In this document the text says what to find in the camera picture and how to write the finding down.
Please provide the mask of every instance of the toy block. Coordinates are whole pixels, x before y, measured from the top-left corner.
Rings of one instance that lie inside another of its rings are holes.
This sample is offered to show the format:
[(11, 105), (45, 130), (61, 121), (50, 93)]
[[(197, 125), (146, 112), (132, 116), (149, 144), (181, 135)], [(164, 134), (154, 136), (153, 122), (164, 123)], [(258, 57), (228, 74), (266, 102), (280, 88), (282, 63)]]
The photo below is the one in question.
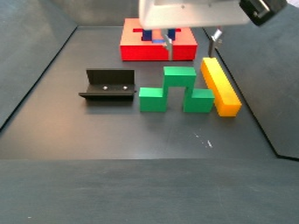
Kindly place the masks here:
[[(120, 39), (121, 60), (169, 60), (164, 42), (152, 43), (142, 41), (142, 29), (137, 18), (126, 18)], [(174, 41), (172, 42), (172, 60), (193, 60), (197, 43), (192, 36), (190, 28), (174, 29)]]
[(162, 89), (168, 90), (168, 87), (186, 87), (193, 88), (193, 82), (196, 79), (196, 72), (193, 67), (186, 66), (165, 66), (162, 68)]
[(152, 41), (152, 31), (146, 31), (146, 30), (142, 30), (142, 37), (141, 37), (141, 40), (142, 41)]
[(197, 89), (192, 91), (185, 88), (182, 99), (182, 112), (209, 113), (214, 96), (209, 89)]
[(168, 29), (166, 36), (170, 40), (174, 40), (174, 29)]
[(206, 86), (214, 94), (214, 107), (218, 116), (236, 116), (241, 103), (217, 59), (204, 58), (200, 64), (200, 71)]
[(140, 111), (164, 112), (166, 108), (166, 97), (164, 90), (158, 87), (140, 87), (138, 92)]

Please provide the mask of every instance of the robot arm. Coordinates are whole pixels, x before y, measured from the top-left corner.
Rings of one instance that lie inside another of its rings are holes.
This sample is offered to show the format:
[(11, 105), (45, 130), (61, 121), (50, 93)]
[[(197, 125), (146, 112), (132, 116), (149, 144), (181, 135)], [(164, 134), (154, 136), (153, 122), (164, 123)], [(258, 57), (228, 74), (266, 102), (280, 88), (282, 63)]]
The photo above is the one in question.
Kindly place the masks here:
[(249, 20), (261, 25), (286, 5), (285, 0), (140, 0), (144, 29), (237, 25)]

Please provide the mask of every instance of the black angle bracket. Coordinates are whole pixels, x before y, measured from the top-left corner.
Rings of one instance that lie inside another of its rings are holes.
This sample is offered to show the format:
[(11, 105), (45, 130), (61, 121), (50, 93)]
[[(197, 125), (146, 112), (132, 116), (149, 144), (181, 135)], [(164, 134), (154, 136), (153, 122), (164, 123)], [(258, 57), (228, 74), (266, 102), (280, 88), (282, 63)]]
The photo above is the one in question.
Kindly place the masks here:
[(285, 0), (240, 0), (238, 6), (252, 23), (261, 25), (285, 6)]
[(129, 100), (134, 98), (134, 70), (86, 69), (88, 90), (78, 93), (86, 100)]

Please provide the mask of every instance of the blue block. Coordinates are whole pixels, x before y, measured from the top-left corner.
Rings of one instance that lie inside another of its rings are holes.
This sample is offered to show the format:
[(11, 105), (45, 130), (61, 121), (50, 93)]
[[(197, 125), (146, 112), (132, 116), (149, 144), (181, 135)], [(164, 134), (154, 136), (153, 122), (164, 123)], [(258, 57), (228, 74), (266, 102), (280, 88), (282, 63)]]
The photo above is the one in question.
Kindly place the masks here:
[(141, 40), (142, 41), (152, 41), (152, 30), (149, 30), (149, 31), (145, 31), (145, 30), (142, 30), (142, 37), (141, 37)]
[(174, 40), (174, 29), (169, 29), (169, 30), (168, 30), (168, 38), (169, 38), (170, 40)]

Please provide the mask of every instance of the black bracket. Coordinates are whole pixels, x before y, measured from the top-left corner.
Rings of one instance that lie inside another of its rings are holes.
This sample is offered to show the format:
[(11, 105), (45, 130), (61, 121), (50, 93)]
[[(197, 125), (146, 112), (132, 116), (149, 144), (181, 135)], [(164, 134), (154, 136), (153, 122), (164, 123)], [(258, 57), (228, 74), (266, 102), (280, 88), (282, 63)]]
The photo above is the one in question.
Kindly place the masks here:
[(86, 100), (129, 100), (134, 98), (134, 70), (86, 69), (88, 90), (78, 93)]

